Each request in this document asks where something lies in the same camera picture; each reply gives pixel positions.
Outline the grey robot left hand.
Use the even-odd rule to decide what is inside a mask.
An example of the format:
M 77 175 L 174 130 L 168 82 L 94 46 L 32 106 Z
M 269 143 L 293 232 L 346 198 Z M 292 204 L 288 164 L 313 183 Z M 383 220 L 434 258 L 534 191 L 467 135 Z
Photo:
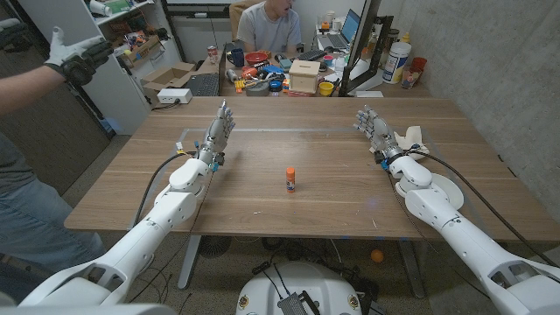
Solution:
M 206 164 L 216 162 L 223 165 L 223 151 L 228 145 L 228 138 L 234 126 L 233 113 L 227 100 L 223 99 L 215 118 L 205 131 L 196 158 Z

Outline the gloved person left hand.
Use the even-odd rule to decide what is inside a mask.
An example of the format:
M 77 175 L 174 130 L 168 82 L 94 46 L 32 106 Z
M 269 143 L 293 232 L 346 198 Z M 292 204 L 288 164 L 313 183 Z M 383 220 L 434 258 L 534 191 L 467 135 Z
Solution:
M 7 53 L 26 51 L 32 45 L 27 39 L 28 26 L 17 18 L 1 21 L 1 49 Z

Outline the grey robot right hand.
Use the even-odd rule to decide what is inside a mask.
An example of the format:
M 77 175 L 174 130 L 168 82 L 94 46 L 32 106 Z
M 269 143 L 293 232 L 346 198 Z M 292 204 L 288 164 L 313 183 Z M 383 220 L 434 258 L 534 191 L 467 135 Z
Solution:
M 355 129 L 363 133 L 374 149 L 374 160 L 377 164 L 391 165 L 404 155 L 403 149 L 396 141 L 394 131 L 368 105 L 358 111 Z

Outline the gloved person right hand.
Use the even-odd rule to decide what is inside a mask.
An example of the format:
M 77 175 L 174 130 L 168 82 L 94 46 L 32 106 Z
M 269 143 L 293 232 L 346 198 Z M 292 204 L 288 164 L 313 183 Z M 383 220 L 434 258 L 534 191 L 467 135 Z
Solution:
M 112 44 L 103 36 L 64 45 L 64 31 L 54 26 L 49 58 L 45 65 L 61 74 L 73 85 L 84 86 L 93 79 L 96 69 L 106 63 L 113 52 Z

